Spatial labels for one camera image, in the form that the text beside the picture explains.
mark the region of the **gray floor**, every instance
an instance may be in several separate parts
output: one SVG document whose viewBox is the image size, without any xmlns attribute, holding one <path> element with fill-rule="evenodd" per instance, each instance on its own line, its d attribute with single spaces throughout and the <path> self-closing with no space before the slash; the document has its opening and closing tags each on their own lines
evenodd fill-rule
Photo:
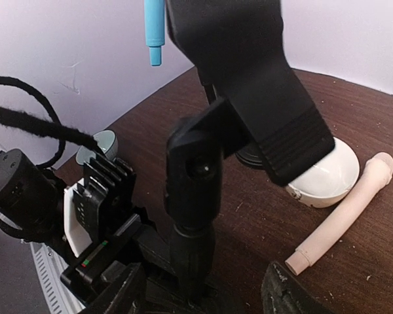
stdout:
<svg viewBox="0 0 393 314">
<path fill-rule="evenodd" d="M 0 314 L 49 313 L 31 249 L 0 230 Z"/>
</svg>

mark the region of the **wooden table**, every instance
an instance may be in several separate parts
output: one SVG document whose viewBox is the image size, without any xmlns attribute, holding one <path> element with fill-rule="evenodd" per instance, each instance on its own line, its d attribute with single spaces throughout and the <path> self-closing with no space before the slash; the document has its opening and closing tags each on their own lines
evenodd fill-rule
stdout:
<svg viewBox="0 0 393 314">
<path fill-rule="evenodd" d="M 297 74 L 335 136 L 355 150 L 362 169 L 379 151 L 393 155 L 392 96 L 332 77 Z M 162 197 L 166 139 L 180 117 L 205 107 L 204 91 L 192 69 L 110 126 L 119 138 L 119 156 L 138 174 L 134 201 L 148 208 L 163 236 L 171 227 Z M 58 173 L 72 184 L 81 169 L 71 159 Z M 297 203 L 271 184 L 263 171 L 229 158 L 222 210 L 215 222 L 213 272 L 242 297 L 247 313 L 262 313 L 260 286 L 268 262 L 283 262 L 329 212 Z M 336 313 L 393 313 L 393 180 L 342 242 L 299 280 Z"/>
</svg>

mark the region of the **robotic arm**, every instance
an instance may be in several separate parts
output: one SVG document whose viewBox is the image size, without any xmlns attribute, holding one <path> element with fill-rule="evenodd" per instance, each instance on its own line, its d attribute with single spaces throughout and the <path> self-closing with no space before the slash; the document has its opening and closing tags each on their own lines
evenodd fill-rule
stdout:
<svg viewBox="0 0 393 314">
<path fill-rule="evenodd" d="M 199 115 L 182 119 L 168 139 L 169 245 L 145 209 L 131 202 L 132 168 L 97 154 L 84 165 L 73 194 L 75 216 L 92 240 L 75 256 L 62 228 L 65 184 L 19 150 L 0 155 L 0 212 L 25 231 L 24 238 L 65 258 L 62 282 L 87 306 L 84 313 L 243 313 L 209 275 L 223 159 L 254 143 L 271 180 L 284 186 L 334 148 L 285 59 L 279 0 L 166 4 L 171 39 L 219 96 Z M 151 50 L 157 51 L 154 64 L 161 61 L 161 42 Z"/>
</svg>

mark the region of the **bowl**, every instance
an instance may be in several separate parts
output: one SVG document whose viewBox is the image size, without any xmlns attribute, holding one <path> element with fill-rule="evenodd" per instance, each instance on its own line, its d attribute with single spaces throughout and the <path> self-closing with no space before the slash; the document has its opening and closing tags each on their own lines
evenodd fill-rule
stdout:
<svg viewBox="0 0 393 314">
<path fill-rule="evenodd" d="M 297 201 L 325 208 L 343 199 L 360 175 L 360 163 L 352 148 L 335 137 L 335 149 L 287 185 Z"/>
<path fill-rule="evenodd" d="M 98 146 L 102 149 L 108 160 L 113 161 L 118 154 L 118 139 L 115 133 L 111 130 L 105 130 L 93 135 L 93 138 L 98 142 Z M 89 162 L 91 157 L 96 157 L 96 154 L 86 147 L 81 146 L 76 154 L 76 162 L 82 166 L 85 162 Z"/>
</svg>

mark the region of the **blue tube tip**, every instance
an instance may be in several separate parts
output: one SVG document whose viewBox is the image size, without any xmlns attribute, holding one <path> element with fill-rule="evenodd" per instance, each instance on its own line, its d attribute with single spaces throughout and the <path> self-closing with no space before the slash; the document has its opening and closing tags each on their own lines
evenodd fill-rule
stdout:
<svg viewBox="0 0 393 314">
<path fill-rule="evenodd" d="M 150 64 L 153 67 L 162 64 L 162 47 L 150 47 Z"/>
</svg>

